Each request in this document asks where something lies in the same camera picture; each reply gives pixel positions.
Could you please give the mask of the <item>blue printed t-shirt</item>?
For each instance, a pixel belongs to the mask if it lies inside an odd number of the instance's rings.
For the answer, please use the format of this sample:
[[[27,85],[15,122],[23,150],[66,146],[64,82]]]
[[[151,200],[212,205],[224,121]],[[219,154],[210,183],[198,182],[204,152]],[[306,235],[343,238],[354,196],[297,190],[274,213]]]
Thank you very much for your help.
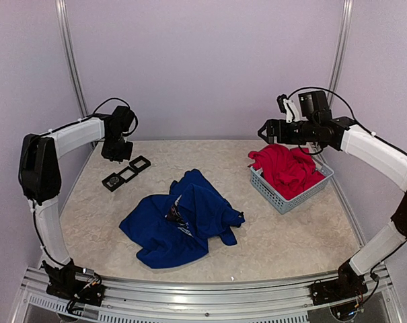
[[[119,228],[141,249],[136,257],[152,269],[173,268],[209,253],[209,239],[226,246],[237,240],[232,231],[245,221],[197,170],[173,181],[168,194],[143,198]]]

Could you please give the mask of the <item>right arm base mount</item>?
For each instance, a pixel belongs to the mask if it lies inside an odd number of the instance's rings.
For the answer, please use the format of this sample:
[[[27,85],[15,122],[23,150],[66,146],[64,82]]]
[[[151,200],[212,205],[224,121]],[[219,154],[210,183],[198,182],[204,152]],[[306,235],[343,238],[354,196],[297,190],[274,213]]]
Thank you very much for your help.
[[[314,306],[364,296],[368,292],[364,275],[358,275],[349,262],[338,268],[338,277],[328,281],[315,281],[309,287]]]

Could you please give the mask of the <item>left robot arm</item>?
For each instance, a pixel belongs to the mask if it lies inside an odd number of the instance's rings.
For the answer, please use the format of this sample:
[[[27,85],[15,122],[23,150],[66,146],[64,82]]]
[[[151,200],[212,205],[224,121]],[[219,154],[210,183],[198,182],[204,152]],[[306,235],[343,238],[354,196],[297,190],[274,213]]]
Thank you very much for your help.
[[[28,134],[22,142],[18,181],[28,200],[36,235],[46,261],[66,266],[67,251],[59,216],[62,180],[59,160],[68,153],[102,141],[102,157],[111,162],[131,158],[128,136],[139,124],[129,106],[117,106],[111,114],[95,113],[43,134]]]

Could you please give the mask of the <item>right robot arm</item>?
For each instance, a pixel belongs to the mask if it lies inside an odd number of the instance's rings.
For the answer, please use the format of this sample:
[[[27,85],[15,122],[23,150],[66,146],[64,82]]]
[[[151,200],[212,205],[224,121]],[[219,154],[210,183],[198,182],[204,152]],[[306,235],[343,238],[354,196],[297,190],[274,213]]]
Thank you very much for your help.
[[[331,147],[365,162],[404,193],[390,222],[338,269],[342,276],[334,280],[332,293],[345,299],[359,285],[356,276],[371,272],[407,242],[407,153],[366,129],[354,115],[334,118],[326,96],[329,89],[302,87],[294,92],[300,107],[291,96],[280,95],[276,101],[285,118],[268,119],[258,130],[261,139],[268,144]]]

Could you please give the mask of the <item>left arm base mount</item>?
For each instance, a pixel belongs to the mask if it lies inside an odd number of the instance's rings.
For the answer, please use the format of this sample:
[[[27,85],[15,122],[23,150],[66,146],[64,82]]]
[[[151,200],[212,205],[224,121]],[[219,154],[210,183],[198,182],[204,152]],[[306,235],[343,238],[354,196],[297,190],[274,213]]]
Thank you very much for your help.
[[[76,266],[71,259],[65,266],[53,267],[42,261],[48,275],[46,293],[72,303],[84,303],[100,307],[106,287],[99,274],[85,267]]]

